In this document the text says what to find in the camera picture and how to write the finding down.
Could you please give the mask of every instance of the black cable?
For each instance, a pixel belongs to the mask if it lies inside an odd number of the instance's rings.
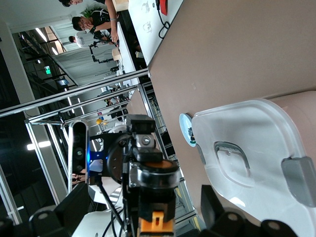
[[[107,233],[107,231],[109,230],[110,226],[112,225],[112,227],[113,227],[113,225],[114,225],[114,224],[112,224],[112,216],[113,216],[113,212],[111,212],[111,222],[110,222],[110,223],[107,225],[107,227],[105,228],[102,237],[104,237],[104,236],[106,235],[106,233]]]
[[[163,31],[163,29],[167,29],[167,30],[169,30],[169,28],[170,28],[170,23],[168,22],[168,21],[165,21],[165,22],[163,22],[163,20],[162,20],[162,18],[161,18],[161,15],[160,15],[160,1],[157,1],[156,0],[156,7],[157,7],[157,10],[158,10],[158,15],[159,15],[159,19],[160,19],[160,21],[161,21],[161,23],[162,23],[162,25],[163,25],[163,27],[161,28],[161,30],[159,31],[159,33],[158,33],[158,36],[159,36],[159,38],[160,39],[164,39],[164,36],[162,37],[160,34],[162,33],[162,31]]]
[[[124,223],[123,223],[122,219],[120,218],[120,216],[119,216],[117,210],[115,209],[113,203],[111,202],[111,200],[110,200],[110,198],[109,198],[107,192],[106,192],[105,189],[103,188],[103,186],[102,186],[102,180],[101,180],[101,177],[99,177],[99,176],[97,176],[97,185],[98,185],[98,187],[100,188],[100,190],[101,190],[101,192],[102,192],[102,194],[103,194],[105,200],[107,201],[108,205],[110,206],[111,211],[113,212],[113,214],[114,214],[115,217],[117,218],[117,220],[118,220],[120,226],[122,226],[122,228],[124,228]]]
[[[119,230],[118,237],[121,237],[121,236],[122,236],[122,230],[123,230],[123,228],[121,227],[120,230]]]
[[[102,237],[104,237],[104,236],[106,235],[106,233],[107,233],[107,231],[109,230],[110,226],[111,226],[111,222],[110,222],[110,223],[107,225],[107,227],[105,228]]]
[[[118,236],[117,236],[117,233],[116,233],[116,231],[115,231],[113,212],[111,212],[111,223],[112,223],[112,232],[113,232],[113,235],[114,235],[114,237],[118,237]]]

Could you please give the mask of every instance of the yellow object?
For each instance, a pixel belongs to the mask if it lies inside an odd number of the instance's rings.
[[[140,234],[142,233],[173,233],[174,219],[163,222],[163,211],[154,211],[152,222],[139,218]]]
[[[97,122],[97,124],[100,124],[100,123],[102,123],[102,119],[98,118],[96,122]]]

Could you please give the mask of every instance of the table surface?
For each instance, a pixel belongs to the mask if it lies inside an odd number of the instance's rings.
[[[124,37],[122,28],[120,23],[118,22],[118,38],[119,38],[119,52],[121,54],[120,60],[117,62],[117,65],[119,66],[119,70],[117,71],[117,76],[123,75],[123,67],[125,73],[131,73],[136,71],[135,65],[133,63],[132,57],[130,55],[130,52],[127,47],[127,42]],[[131,80],[123,81],[123,85],[137,85],[138,84],[138,78],[134,78]]]
[[[199,214],[201,185],[210,182],[197,149],[182,136],[179,115],[193,116],[252,98],[315,90],[316,31],[312,29],[316,29],[316,15],[311,9],[316,9],[316,2],[183,2],[150,72]],[[190,29],[188,43],[183,39]],[[224,198],[221,201],[230,205]]]
[[[160,13],[163,22],[172,23],[182,2],[183,0],[168,1],[167,16]],[[156,0],[129,0],[128,11],[146,64],[149,65],[162,41],[158,36],[162,23],[156,8]],[[166,33],[167,29],[164,28],[161,36],[165,36]]]

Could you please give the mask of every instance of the black shirt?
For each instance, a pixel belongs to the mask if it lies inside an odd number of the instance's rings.
[[[92,22],[93,22],[93,25],[94,26],[99,26],[99,25],[102,25],[104,22],[110,22],[110,15],[108,13],[108,11],[102,9],[102,8],[99,8],[97,10],[95,10],[92,14],[91,14],[91,17],[92,17]],[[90,31],[91,34],[94,35],[94,38],[95,39],[98,39],[100,40],[103,35],[101,34],[100,31],[96,31],[96,32],[92,32]]]

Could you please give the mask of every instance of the metal pole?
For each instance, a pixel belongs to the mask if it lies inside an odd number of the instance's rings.
[[[66,131],[65,127],[63,127],[62,130],[63,130],[64,137],[66,139],[66,142],[67,142],[67,144],[69,146],[69,137],[68,137],[68,134],[67,134],[67,131]]]
[[[55,145],[55,148],[56,148],[56,151],[57,151],[57,154],[59,156],[59,160],[61,162],[61,165],[63,166],[64,168],[64,171],[65,171],[65,174],[67,175],[68,173],[68,167],[67,167],[67,164],[66,164],[66,160],[64,158],[64,155],[61,151],[61,148],[60,148],[60,145],[59,145],[59,142],[57,140],[57,137],[56,137],[56,134],[54,132],[54,129],[53,129],[53,126],[51,124],[48,124],[47,125],[48,127],[48,130],[50,132],[50,135],[51,135],[51,138],[53,139],[53,142],[54,142],[54,145]]]
[[[6,181],[1,164],[0,164],[0,195],[3,201],[3,204],[5,206],[5,209],[8,213],[8,216],[12,219],[15,225],[21,224],[22,219],[16,207],[10,187]]]
[[[44,162],[43,156],[41,154],[39,144],[38,144],[38,142],[36,140],[35,134],[34,134],[33,129],[32,129],[32,124],[30,122],[26,122],[25,126],[26,126],[26,128],[28,130],[31,142],[35,145],[36,155],[38,156],[39,163],[40,163],[41,168],[43,170],[44,176],[45,176],[45,178],[47,180],[47,183],[48,183],[49,189],[51,191],[51,194],[53,196],[53,199],[55,201],[55,204],[58,205],[60,203],[60,200],[59,200],[58,195],[57,195],[57,193],[55,191],[54,184],[53,184],[53,182],[52,182],[52,180],[50,178],[50,175],[48,173],[48,169],[46,167],[46,164]]]
[[[149,99],[148,99],[148,96],[147,96],[147,94],[146,94],[146,91],[145,91],[143,85],[138,85],[138,90],[139,90],[140,95],[141,95],[141,97],[142,97],[142,99],[143,99],[143,103],[144,103],[144,106],[145,106],[147,115],[148,115],[149,117],[151,117],[152,119],[155,119],[155,118],[154,118],[154,113],[153,113],[153,111],[152,111],[152,109],[151,109],[151,107],[150,107]],[[155,129],[155,135],[156,135],[156,139],[157,139],[157,142],[158,142],[158,145],[159,145],[159,147],[160,147],[161,152],[163,153],[165,159],[168,159],[168,154],[167,154],[167,151],[166,151],[166,149],[165,149],[165,147],[164,147],[164,144],[163,144],[161,135],[160,135],[160,133],[159,133],[159,130],[158,130],[158,128],[157,128],[157,124],[156,124],[156,129]]]
[[[95,110],[95,111],[86,113],[86,114],[84,114],[84,115],[80,115],[80,116],[78,116],[78,117],[76,117],[76,118],[72,118],[72,119],[66,120],[66,121],[65,121],[65,124],[69,124],[69,123],[71,123],[71,122],[72,122],[73,120],[75,120],[75,119],[82,119],[82,118],[85,118],[85,117],[90,116],[90,115],[92,115],[92,114],[95,114],[95,113],[97,113],[97,112],[99,112],[99,111],[108,110],[108,109],[111,109],[111,108],[114,108],[114,107],[117,107],[117,106],[120,106],[120,105],[126,105],[126,104],[128,104],[129,102],[130,102],[130,101],[128,100],[128,101],[124,101],[124,102],[121,102],[121,103],[117,103],[117,104],[114,104],[114,105],[111,105],[111,106],[108,106],[108,107],[103,107],[103,108],[101,108],[101,109],[98,109],[98,110]]]
[[[110,115],[110,114],[116,113],[116,112],[118,112],[118,111],[123,111],[123,110],[126,110],[126,107],[123,107],[123,108],[120,108],[120,109],[117,109],[117,110],[113,110],[113,111],[111,111],[111,112],[106,112],[106,113],[104,113],[104,114],[102,114],[102,115],[98,115],[98,116],[96,116],[96,117],[88,118],[87,121],[91,121],[91,120],[97,119],[97,118],[100,117],[100,116],[103,116],[103,115]]]
[[[114,77],[111,79],[104,79],[104,80],[90,83],[88,85],[79,86],[73,90],[68,90],[68,91],[65,91],[62,93],[47,96],[45,98],[41,98],[38,100],[30,101],[30,102],[27,102],[24,104],[12,106],[12,107],[0,110],[0,118],[4,117],[4,116],[15,114],[15,113],[19,113],[19,112],[22,112],[25,110],[33,109],[33,108],[36,108],[36,107],[39,107],[42,105],[46,105],[46,104],[49,104],[52,102],[63,100],[63,99],[66,99],[67,97],[71,97],[71,96],[78,95],[78,94],[83,94],[87,91],[90,91],[93,89],[98,89],[98,88],[101,88],[103,86],[112,85],[115,83],[123,82],[123,81],[130,80],[133,78],[141,77],[141,76],[145,76],[148,74],[149,74],[148,69],[142,69],[142,70],[127,73],[127,74],[124,74],[124,75],[121,75],[118,77]]]
[[[36,122],[36,121],[39,121],[39,120],[42,120],[42,119],[45,119],[45,118],[49,118],[51,116],[58,115],[58,113],[64,113],[64,112],[67,112],[67,111],[69,111],[71,109],[80,108],[81,106],[85,106],[85,105],[94,103],[96,101],[100,101],[100,100],[103,100],[103,99],[119,96],[119,95],[121,95],[123,93],[129,92],[129,91],[132,91],[132,90],[135,90],[135,89],[137,89],[136,85],[130,86],[128,88],[121,89],[119,91],[115,91],[115,92],[112,92],[112,93],[109,93],[109,94],[106,94],[106,95],[98,96],[96,98],[92,98],[92,99],[80,102],[78,104],[75,104],[75,105],[67,106],[67,107],[64,107],[62,109],[58,109],[58,110],[55,110],[55,111],[52,111],[52,112],[49,112],[49,113],[46,113],[46,114],[43,114],[43,115],[34,116],[34,117],[30,118],[29,120],[30,120],[31,123],[33,123],[33,122]]]

